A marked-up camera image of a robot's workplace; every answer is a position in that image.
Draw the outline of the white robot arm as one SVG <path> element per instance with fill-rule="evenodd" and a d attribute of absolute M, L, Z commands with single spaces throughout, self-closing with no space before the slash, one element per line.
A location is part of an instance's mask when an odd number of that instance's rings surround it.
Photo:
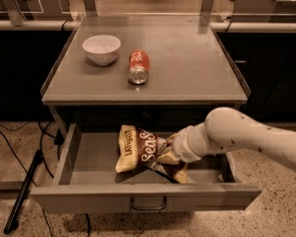
<path fill-rule="evenodd" d="M 296 172 L 296 131 L 268 126 L 225 107 L 211 111 L 204 122 L 181 129 L 157 161 L 192 163 L 239 148 L 259 152 Z"/>

